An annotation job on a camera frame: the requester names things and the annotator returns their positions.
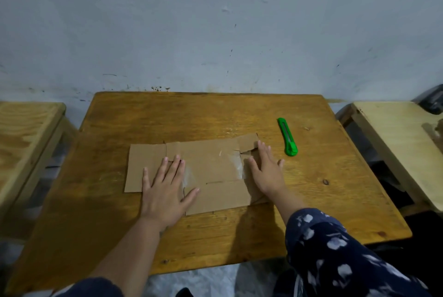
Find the person's right hand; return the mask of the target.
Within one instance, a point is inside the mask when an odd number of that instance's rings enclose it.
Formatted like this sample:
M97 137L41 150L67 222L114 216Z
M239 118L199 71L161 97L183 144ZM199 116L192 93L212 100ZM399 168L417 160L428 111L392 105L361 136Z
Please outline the person's right hand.
M261 159L261 179L254 182L259 190L267 196L272 190L285 187L285 180L276 177L278 160L274 158L271 147L258 140L257 148Z

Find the person's left hand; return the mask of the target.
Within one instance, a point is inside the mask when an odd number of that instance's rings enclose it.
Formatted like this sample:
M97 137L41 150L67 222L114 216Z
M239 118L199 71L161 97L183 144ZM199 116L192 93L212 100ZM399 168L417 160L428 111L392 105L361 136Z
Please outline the person's left hand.
M142 193L140 218L152 224L160 233L178 222L188 210L181 209L182 198L179 198L186 168L185 161L181 158L180 186L165 183L165 174L171 164L167 157L163 158L153 180L150 180L151 188Z

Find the brown cardboard box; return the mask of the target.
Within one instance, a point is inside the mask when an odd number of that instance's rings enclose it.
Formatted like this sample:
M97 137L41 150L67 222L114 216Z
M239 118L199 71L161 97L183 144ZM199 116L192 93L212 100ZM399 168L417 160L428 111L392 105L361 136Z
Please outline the brown cardboard box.
M193 188L200 189L187 216L266 203L268 199L256 186L247 162L252 156L259 165L258 139L254 132L206 141L131 144L124 192L141 192L144 167L153 180L161 160L167 157L172 162L180 155L186 168L179 198Z

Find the person's left forearm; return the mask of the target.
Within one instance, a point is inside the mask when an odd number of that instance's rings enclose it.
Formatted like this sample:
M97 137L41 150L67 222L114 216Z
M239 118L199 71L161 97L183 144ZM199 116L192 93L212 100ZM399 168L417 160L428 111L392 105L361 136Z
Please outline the person's left forearm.
M141 217L92 271L116 285L125 297L141 297L161 234L168 227L154 217Z

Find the person's right forearm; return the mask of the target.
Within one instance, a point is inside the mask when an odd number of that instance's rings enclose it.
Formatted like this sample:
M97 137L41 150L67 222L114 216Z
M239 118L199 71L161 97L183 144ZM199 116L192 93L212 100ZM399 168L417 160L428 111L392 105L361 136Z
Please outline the person's right forearm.
M287 187L272 190L269 194L267 194L267 196L280 213L281 219L285 226L287 226L290 217L295 212L308 208L302 199L300 199Z

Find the green utility knife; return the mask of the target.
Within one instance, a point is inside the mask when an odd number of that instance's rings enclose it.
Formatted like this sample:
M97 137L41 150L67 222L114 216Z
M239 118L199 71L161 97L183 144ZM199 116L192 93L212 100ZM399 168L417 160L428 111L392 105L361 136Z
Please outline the green utility knife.
M298 147L291 134L287 121L279 117L277 123L284 139L284 152L287 156L296 156L298 154Z

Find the dark blue floral sleeve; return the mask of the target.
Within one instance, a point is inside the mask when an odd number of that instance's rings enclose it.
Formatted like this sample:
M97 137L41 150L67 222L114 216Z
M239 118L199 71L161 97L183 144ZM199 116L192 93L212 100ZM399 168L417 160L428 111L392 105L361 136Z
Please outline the dark blue floral sleeve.
M285 245L303 297L432 297L421 280L382 260L318 209L290 216Z

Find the light wooden side table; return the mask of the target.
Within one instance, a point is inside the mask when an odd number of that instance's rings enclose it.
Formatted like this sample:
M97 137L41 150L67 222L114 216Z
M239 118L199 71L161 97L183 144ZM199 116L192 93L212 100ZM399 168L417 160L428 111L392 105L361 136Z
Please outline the light wooden side table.
M55 138L72 141L77 128L62 102L0 101L0 224L16 203L44 150Z
M359 127L412 198L402 216L433 211L443 219L443 112L414 102L353 102L336 118Z

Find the dark blue plain sleeve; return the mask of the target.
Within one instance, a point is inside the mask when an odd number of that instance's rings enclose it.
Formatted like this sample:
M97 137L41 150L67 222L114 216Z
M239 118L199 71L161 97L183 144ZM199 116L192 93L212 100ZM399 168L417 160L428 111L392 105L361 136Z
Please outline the dark blue plain sleeve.
M54 293L51 297L124 297L121 289L103 277L89 277Z

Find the black object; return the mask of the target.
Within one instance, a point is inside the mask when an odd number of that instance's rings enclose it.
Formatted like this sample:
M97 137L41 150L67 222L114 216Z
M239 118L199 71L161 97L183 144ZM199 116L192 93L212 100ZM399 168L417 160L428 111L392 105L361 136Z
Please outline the black object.
M443 83L421 93L412 101L430 114L443 114Z

